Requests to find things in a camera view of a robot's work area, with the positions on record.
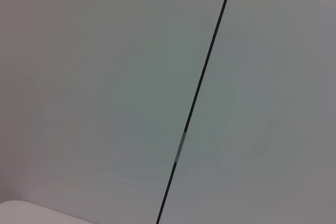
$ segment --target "diagonal black line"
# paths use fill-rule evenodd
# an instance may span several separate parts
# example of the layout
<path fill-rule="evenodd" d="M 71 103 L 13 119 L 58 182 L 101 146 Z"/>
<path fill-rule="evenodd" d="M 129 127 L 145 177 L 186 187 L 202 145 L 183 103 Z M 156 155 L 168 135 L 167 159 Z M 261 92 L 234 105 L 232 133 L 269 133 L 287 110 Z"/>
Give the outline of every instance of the diagonal black line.
<path fill-rule="evenodd" d="M 223 13 L 224 13 L 224 10 L 225 10 L 226 2 L 227 2 L 227 0 L 224 0 L 223 5 L 222 5 L 222 9 L 220 10 L 221 13 L 219 14 L 219 17 L 218 17 L 218 20 L 217 20 L 217 24 L 216 24 L 216 28 L 215 28 L 214 34 L 212 36 L 212 39 L 211 39 L 210 47 L 209 47 L 208 53 L 206 55 L 206 59 L 205 59 L 205 62 L 204 62 L 202 73 L 201 73 L 201 77 L 200 77 L 200 80 L 198 81 L 198 85 L 197 85 L 196 92 L 195 92 L 195 95 L 194 95 L 193 103 L 191 105 L 191 108 L 190 108 L 190 111 L 189 111 L 189 115 L 188 115 L 188 119 L 187 119 L 187 122 L 186 122 L 185 127 L 184 127 L 182 139 L 180 141 L 180 145 L 179 145 L 179 149 L 177 151 L 177 155 L 176 155 L 176 158 L 175 158 L 173 169 L 172 169 L 172 172 L 171 172 L 170 177 L 169 177 L 169 181 L 168 181 L 168 185 L 167 185 L 166 191 L 164 193 L 164 197 L 163 197 L 163 200 L 162 200 L 162 203 L 161 203 L 161 208 L 160 208 L 157 220 L 156 220 L 156 224 L 159 224 L 160 219 L 161 219 L 161 214 L 162 214 L 162 211 L 163 211 L 163 208 L 164 208 L 164 204 L 165 204 L 166 199 L 167 199 L 167 195 L 168 195 L 168 192 L 169 192 L 170 184 L 171 184 L 172 179 L 174 177 L 174 173 L 175 173 L 177 162 L 179 161 L 178 158 L 180 157 L 180 153 L 181 153 L 182 146 L 183 146 L 183 143 L 184 143 L 184 138 L 186 136 L 186 133 L 187 133 L 187 130 L 188 130 L 188 127 L 189 127 L 189 123 L 190 123 L 190 119 L 191 119 L 191 116 L 193 115 L 193 111 L 194 111 L 194 108 L 195 108 L 195 103 L 196 103 L 196 100 L 197 100 L 197 96 L 198 96 L 199 90 L 200 90 L 201 85 L 202 85 L 202 81 L 203 81 L 203 78 L 204 78 L 204 73 L 205 73 L 206 67 L 207 67 L 208 62 L 209 62 L 209 58 L 210 58 L 210 55 L 211 55 L 211 52 L 212 52 L 212 48 L 214 47 L 214 43 L 215 43 L 215 39 L 216 39 L 216 36 L 217 36 L 217 33 L 218 33 L 219 26 L 220 26 L 221 21 L 222 21 L 222 16 L 223 16 Z"/>

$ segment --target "black line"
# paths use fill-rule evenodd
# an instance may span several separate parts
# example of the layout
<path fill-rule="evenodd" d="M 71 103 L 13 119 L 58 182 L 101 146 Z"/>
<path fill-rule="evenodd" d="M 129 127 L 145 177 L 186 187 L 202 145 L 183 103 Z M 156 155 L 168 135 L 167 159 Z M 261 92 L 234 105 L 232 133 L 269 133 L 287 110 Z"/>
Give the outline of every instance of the black line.
<path fill-rule="evenodd" d="M 216 24 L 214 34 L 212 35 L 210 47 L 209 47 L 208 53 L 206 55 L 206 59 L 205 59 L 205 62 L 204 62 L 202 73 L 201 73 L 201 77 L 198 81 L 198 85 L 197 85 L 196 92 L 195 92 L 195 95 L 194 95 L 193 103 L 191 105 L 189 115 L 188 115 L 188 119 L 187 119 L 187 122 L 186 122 L 185 127 L 184 127 L 184 131 L 183 131 L 184 135 L 187 133 L 187 130 L 188 130 L 188 127 L 189 127 L 190 119 L 191 119 L 191 116 L 192 116 L 194 108 L 195 108 L 195 103 L 196 103 L 196 100 L 197 100 L 197 96 L 198 96 L 198 93 L 199 93 L 199 90 L 201 88 L 202 81 L 203 81 L 203 78 L 204 78 L 204 73 L 205 73 L 206 67 L 207 67 L 208 62 L 209 62 L 209 58 L 210 58 L 210 55 L 211 55 L 211 52 L 212 52 L 212 48 L 214 47 L 214 43 L 215 43 L 215 39 L 216 39 L 217 32 L 218 32 L 218 29 L 219 29 L 219 25 L 221 24 L 221 21 L 222 21 L 222 16 L 223 16 L 223 13 L 224 13 L 226 2 L 227 2 L 227 0 L 224 0 L 223 5 L 222 5 L 222 9 L 220 10 L 221 13 L 219 14 L 219 17 L 218 17 L 218 20 L 217 20 L 217 24 Z M 173 169 L 172 169 L 172 172 L 170 173 L 168 185 L 167 185 L 167 188 L 166 188 L 166 191 L 164 193 L 164 197 L 163 197 L 163 200 L 162 200 L 162 203 L 161 203 L 161 208 L 160 208 L 157 220 L 156 220 L 156 224 L 159 224 L 160 219 L 161 219 L 161 214 L 162 214 L 164 204 L 165 204 L 166 199 L 167 199 L 170 184 L 172 183 L 172 179 L 174 177 L 174 173 L 175 173 L 175 169 L 176 169 L 176 165 L 177 165 L 177 160 L 179 158 L 178 156 L 180 155 L 180 152 L 181 152 L 181 149 L 182 149 L 182 146 L 183 146 L 183 142 L 182 142 L 183 140 L 184 140 L 184 137 L 182 136 L 181 143 L 180 143 L 179 149 L 177 151 L 176 159 L 175 159 L 175 162 L 174 162 L 174 165 L 173 165 Z"/>

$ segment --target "white object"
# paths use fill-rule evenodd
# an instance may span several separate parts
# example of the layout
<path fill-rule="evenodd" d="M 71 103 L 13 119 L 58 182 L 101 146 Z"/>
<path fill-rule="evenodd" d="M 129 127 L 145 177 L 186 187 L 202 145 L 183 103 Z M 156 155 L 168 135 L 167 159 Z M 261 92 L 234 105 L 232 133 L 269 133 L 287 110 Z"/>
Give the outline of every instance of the white object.
<path fill-rule="evenodd" d="M 91 224 L 32 203 L 12 200 L 0 204 L 1 224 Z"/>

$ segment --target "white surface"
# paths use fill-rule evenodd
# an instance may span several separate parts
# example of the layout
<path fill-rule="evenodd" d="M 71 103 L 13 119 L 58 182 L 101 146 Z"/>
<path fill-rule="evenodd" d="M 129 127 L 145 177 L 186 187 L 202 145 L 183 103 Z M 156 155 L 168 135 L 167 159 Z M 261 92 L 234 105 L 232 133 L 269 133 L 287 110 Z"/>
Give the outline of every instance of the white surface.
<path fill-rule="evenodd" d="M 336 223 L 336 0 L 228 0 L 160 224 Z"/>
<path fill-rule="evenodd" d="M 0 200 L 155 223 L 222 2 L 0 0 Z"/>
<path fill-rule="evenodd" d="M 38 205 L 12 200 L 0 204 L 1 224 L 90 224 Z"/>

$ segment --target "white partition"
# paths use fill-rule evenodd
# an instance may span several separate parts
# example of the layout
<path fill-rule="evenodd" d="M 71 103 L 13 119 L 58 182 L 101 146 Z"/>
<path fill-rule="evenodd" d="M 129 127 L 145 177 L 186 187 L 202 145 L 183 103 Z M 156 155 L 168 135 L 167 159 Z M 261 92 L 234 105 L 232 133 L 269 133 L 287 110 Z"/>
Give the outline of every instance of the white partition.
<path fill-rule="evenodd" d="M 336 0 L 228 0 L 161 224 L 336 221 Z"/>
<path fill-rule="evenodd" d="M 0 201 L 155 223 L 223 0 L 0 0 Z"/>

